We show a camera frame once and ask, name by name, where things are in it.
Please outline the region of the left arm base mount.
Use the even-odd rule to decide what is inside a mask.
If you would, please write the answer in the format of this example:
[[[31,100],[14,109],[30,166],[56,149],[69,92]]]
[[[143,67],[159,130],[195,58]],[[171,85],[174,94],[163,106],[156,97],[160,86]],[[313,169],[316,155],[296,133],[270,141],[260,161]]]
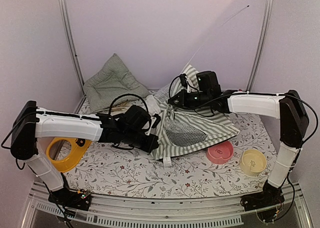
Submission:
[[[66,177],[62,172],[60,174],[63,180],[63,187],[57,191],[50,191],[48,201],[62,205],[63,208],[69,207],[88,211],[92,201],[91,191],[84,189],[71,190]]]

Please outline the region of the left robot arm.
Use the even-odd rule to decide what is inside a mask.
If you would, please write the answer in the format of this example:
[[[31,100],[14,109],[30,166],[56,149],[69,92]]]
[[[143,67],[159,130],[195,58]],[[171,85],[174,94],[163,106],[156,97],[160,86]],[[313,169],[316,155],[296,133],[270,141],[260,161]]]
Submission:
[[[7,149],[11,155],[27,166],[55,191],[55,197],[64,205],[74,201],[74,193],[66,188],[63,175],[51,164],[37,145],[38,139],[79,138],[99,143],[111,143],[114,147],[126,144],[150,153],[159,147],[158,137],[151,134],[153,118],[147,108],[133,105],[122,114],[110,112],[80,115],[47,110],[28,101],[4,138],[1,147],[10,139]]]

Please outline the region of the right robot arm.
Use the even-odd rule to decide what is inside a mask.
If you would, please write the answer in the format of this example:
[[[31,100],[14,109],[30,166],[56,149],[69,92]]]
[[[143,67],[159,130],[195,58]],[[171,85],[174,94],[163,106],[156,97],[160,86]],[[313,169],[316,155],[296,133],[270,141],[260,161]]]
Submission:
[[[306,136],[310,119],[306,109],[314,109],[302,100],[296,90],[284,93],[257,93],[241,90],[222,90],[216,73],[204,71],[196,75],[198,87],[193,87],[186,74],[177,77],[182,89],[170,94],[168,103],[176,108],[197,111],[209,108],[224,114],[256,114],[274,118],[278,122],[279,148],[275,165],[266,181],[269,186],[259,194],[258,201],[269,206],[278,197],[276,188],[282,187],[293,170],[303,145],[315,134],[315,127]]]

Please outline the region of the green striped pet tent fabric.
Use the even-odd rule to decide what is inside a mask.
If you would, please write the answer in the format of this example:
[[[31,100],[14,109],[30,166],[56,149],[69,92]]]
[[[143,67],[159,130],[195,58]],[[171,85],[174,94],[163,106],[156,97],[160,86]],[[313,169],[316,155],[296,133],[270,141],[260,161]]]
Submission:
[[[196,152],[227,141],[240,132],[223,113],[215,111],[214,116],[209,117],[209,110],[195,113],[169,105],[169,97],[182,88],[179,81],[174,81],[172,86],[168,84],[146,98],[148,106],[157,107],[161,117],[155,129],[159,147],[150,153],[154,160]]]

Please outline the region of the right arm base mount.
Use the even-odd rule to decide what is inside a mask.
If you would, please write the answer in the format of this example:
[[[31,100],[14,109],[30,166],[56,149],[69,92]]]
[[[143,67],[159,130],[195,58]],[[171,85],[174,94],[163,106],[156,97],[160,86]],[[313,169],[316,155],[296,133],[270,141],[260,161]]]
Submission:
[[[284,201],[285,198],[282,189],[272,186],[267,180],[261,192],[243,195],[240,199],[240,204],[244,207],[245,211],[250,211],[280,204]]]

